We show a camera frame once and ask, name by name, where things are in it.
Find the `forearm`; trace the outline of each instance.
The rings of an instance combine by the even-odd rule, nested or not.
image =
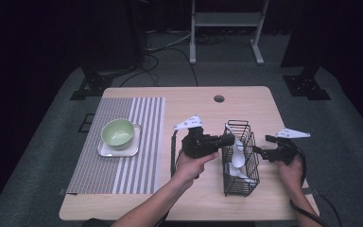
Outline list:
[[[315,212],[314,208],[311,206],[311,203],[309,203],[308,199],[304,195],[304,193],[301,191],[301,189],[297,190],[287,190],[289,197],[291,198],[291,201],[296,205],[297,207],[301,208],[302,210],[305,210],[306,212],[318,216],[318,214]],[[305,227],[319,227],[320,225],[315,222],[313,219],[309,218],[308,216],[298,212],[294,211],[297,217],[297,221],[299,222],[299,226],[305,226]]]
[[[154,226],[172,208],[181,195],[190,187],[186,183],[171,180],[155,192],[148,200],[129,211],[113,227]]]

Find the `wire basket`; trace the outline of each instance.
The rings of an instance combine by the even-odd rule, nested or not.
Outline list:
[[[249,196],[251,192],[260,183],[258,174],[258,156],[252,151],[255,146],[254,133],[248,121],[230,120],[228,122],[230,131],[225,127],[225,133],[234,134],[237,140],[242,143],[238,146],[238,150],[244,154],[244,165],[235,167],[232,164],[233,146],[222,148],[222,164],[223,164],[223,187],[225,196],[238,195]]]

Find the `round hole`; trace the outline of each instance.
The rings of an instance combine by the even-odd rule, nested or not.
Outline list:
[[[215,102],[223,102],[225,100],[224,96],[214,96],[214,101]]]

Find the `green bowl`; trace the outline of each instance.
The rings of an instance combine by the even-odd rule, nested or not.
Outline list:
[[[126,119],[115,119],[102,129],[101,138],[105,144],[114,149],[125,149],[131,145],[134,126]]]

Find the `wooden table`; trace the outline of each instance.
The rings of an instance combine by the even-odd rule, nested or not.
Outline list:
[[[170,179],[170,150],[173,126],[197,114],[203,121],[204,133],[220,135],[230,119],[248,120],[256,146],[275,148],[265,141],[284,127],[283,120],[267,87],[161,87],[110,88],[103,97],[165,97],[164,136],[162,143],[160,185]],[[215,96],[223,96],[216,102]],[[177,148],[187,130],[178,132]],[[260,183],[248,197],[223,193],[222,161],[217,158],[205,166],[194,185],[170,210],[168,220],[275,220],[294,219],[289,198],[279,180],[277,166],[259,157]],[[60,218],[118,219],[149,194],[67,194]],[[307,198],[318,212],[312,195]]]

